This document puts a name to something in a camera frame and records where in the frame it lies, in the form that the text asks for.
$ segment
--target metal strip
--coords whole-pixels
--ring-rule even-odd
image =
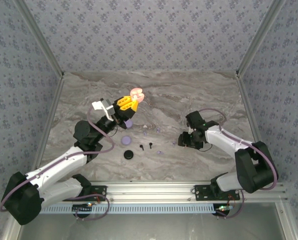
[[[18,239],[21,225],[11,216],[9,213],[9,218],[4,226],[4,231],[2,233],[1,240],[16,240]]]
[[[192,203],[226,203],[227,201],[196,201],[193,194],[194,185],[207,185],[209,181],[189,182],[123,182],[123,181],[95,181],[92,185],[106,185],[107,198],[113,204],[192,204]],[[256,191],[245,193],[247,203],[276,203],[286,202],[287,196],[283,184],[278,183],[271,191]]]
[[[33,15],[31,14],[27,4],[24,0],[13,0],[15,6],[19,10],[20,14],[23,17],[23,20],[28,25],[32,35],[34,36],[35,40],[37,41],[38,45],[40,46],[42,52],[44,53],[45,57],[47,58],[48,62],[50,63],[53,70],[56,72],[58,77],[62,76],[62,71],[58,61],[56,60],[55,56],[51,48],[49,47],[46,39],[44,38],[40,28],[38,27],[37,23],[34,20]]]
[[[38,168],[40,166],[41,160],[42,160],[42,156],[45,150],[45,146],[47,144],[48,141],[48,137],[49,137],[49,133],[50,133],[50,129],[51,129],[51,124],[55,115],[55,111],[58,107],[58,102],[60,99],[60,95],[61,95],[61,91],[62,91],[62,87],[63,87],[64,81],[63,81],[63,77],[61,76],[59,83],[57,85],[52,103],[51,103],[51,108],[49,111],[49,115],[47,117],[44,129],[43,129],[43,133],[42,133],[42,137],[41,140],[39,142],[39,146],[37,149],[37,153],[35,155],[34,161],[32,163],[32,167],[31,170],[36,170],[36,168]]]
[[[254,113],[253,113],[253,110],[252,110],[252,107],[251,107],[250,100],[248,98],[247,91],[245,89],[244,82],[240,79],[239,76],[237,76],[237,82],[238,82],[238,86],[239,86],[239,89],[240,89],[242,101],[243,101],[245,110],[247,112],[247,116],[248,116],[248,119],[249,119],[249,123],[250,123],[250,127],[251,127],[251,131],[252,131],[254,140],[256,142],[258,142],[258,141],[261,140],[261,134],[260,134],[260,131],[259,131],[259,128],[258,128],[258,124],[255,120],[255,116],[254,116]]]
[[[286,0],[273,0],[237,71],[243,76]]]
[[[288,202],[277,202],[275,205],[286,239],[298,240],[298,227],[290,204]]]
[[[91,211],[80,214],[103,214],[108,204],[101,203],[92,207]],[[72,204],[54,204],[42,210],[40,214],[74,214]],[[191,204],[113,204],[109,214],[213,214],[215,213],[211,203]]]

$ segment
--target purple cap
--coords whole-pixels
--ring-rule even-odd
[[[133,126],[133,121],[131,119],[125,121],[124,123],[125,123],[125,125],[127,126],[128,129]]]
[[[131,137],[129,137],[129,136],[124,136],[124,137],[122,137],[121,138],[121,143],[123,144],[123,145],[130,145],[131,144]]]

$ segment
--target black disc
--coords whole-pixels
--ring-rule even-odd
[[[124,158],[125,159],[131,159],[131,158],[133,158],[133,151],[131,151],[131,150],[127,150],[127,151],[125,151],[124,152]]]

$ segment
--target patterned wallpaper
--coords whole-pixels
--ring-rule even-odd
[[[287,0],[243,79],[298,220],[298,0]]]
[[[26,0],[65,72],[235,70],[272,0]]]
[[[0,0],[0,200],[9,177],[32,165],[56,85],[13,2]]]

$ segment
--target metal frame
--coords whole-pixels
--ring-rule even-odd
[[[62,87],[64,84],[63,74],[61,72],[60,66],[56,61],[50,47],[48,46],[41,30],[37,26],[34,18],[28,9],[27,5],[23,0],[13,0],[14,4],[20,11],[25,22],[27,23],[30,31],[37,40],[39,46],[41,47],[43,53],[48,59],[54,71],[60,76],[60,81],[57,86],[55,96],[51,105],[51,109],[46,121],[45,129],[43,132],[42,139],[39,143],[37,154],[35,156],[32,170],[36,169],[40,165],[44,149],[49,136],[51,124],[55,111],[58,105],[58,101],[61,95]],[[243,57],[240,66],[238,67],[238,86],[241,92],[242,100],[245,105],[247,116],[250,121],[251,130],[253,137],[256,141],[261,140],[261,135],[257,127],[250,102],[247,97],[247,93],[240,77],[243,76],[247,67],[251,63],[254,55],[256,54],[258,48],[260,47],[262,41],[264,40],[267,32],[271,28],[276,16],[281,10],[285,0],[273,0],[262,24],[260,25],[256,36],[252,40],[250,47]],[[107,196],[111,202],[117,204],[196,204],[199,203],[195,201],[195,196],[192,194],[192,188],[194,185],[209,184],[208,181],[179,181],[179,182],[161,182],[161,181],[95,181],[92,182],[94,185],[108,186]],[[245,193],[246,203],[276,203],[276,208],[279,213],[280,222],[287,240],[298,240],[298,228],[295,223],[295,218],[291,211],[291,206],[288,203],[288,198],[285,192],[285,186],[282,183],[278,183],[277,187],[272,191],[257,191],[253,194]],[[21,226],[16,222],[13,217],[9,217],[4,233],[2,235],[3,240],[16,240],[18,239],[19,233],[21,231]]]
[[[257,128],[257,124],[250,107],[243,81],[238,77],[238,84],[243,98],[247,115],[250,121],[254,139],[259,141],[261,136]],[[43,156],[46,141],[50,132],[50,126],[53,121],[55,110],[60,98],[61,90],[63,87],[63,79],[59,81],[54,100],[52,102],[51,111],[49,113],[46,129],[43,133],[42,140],[38,148],[35,158],[35,164],[32,170],[39,166]],[[112,203],[117,204],[196,204],[195,196],[193,195],[192,188],[194,185],[209,184],[209,181],[178,181],[178,182],[163,182],[163,181],[93,181],[93,185],[106,185],[108,186],[107,197]],[[259,190],[253,194],[245,193],[246,203],[276,203],[276,208],[279,213],[280,222],[287,240],[298,240],[298,228],[295,223],[295,218],[291,211],[290,204],[288,203],[285,186],[283,183],[278,183],[277,187],[271,191]],[[72,202],[61,202],[61,204],[72,204]],[[8,219],[5,231],[2,235],[3,240],[16,240],[18,239],[21,226],[14,218],[10,216]]]
[[[33,15],[30,12],[27,4],[24,0],[13,0],[14,5],[17,7],[18,11],[23,17],[23,20],[29,27],[32,35],[34,36],[36,42],[40,46],[42,52],[50,63],[52,69],[55,71],[58,77],[62,76],[62,70],[58,61],[56,60],[51,48],[49,47],[45,37],[43,36],[42,31],[38,27],[38,24],[35,22]]]
[[[241,60],[241,63],[237,69],[241,77],[244,75],[248,66],[252,62],[256,52],[258,51],[268,31],[271,29],[271,26],[273,25],[285,1],[286,0],[273,0],[271,3],[270,8],[268,9],[259,29],[253,37],[251,44],[247,52],[244,54],[243,59]]]

